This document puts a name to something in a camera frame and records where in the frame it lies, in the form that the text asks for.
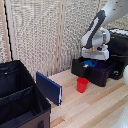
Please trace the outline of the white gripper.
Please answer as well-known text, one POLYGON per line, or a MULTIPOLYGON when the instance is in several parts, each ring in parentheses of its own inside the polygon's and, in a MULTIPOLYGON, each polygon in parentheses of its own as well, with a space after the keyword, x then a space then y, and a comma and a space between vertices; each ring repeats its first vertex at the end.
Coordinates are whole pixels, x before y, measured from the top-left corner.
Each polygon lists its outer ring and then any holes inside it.
POLYGON ((109 51, 107 48, 97 47, 95 49, 82 49, 82 56, 84 58, 107 60, 109 58, 109 51))

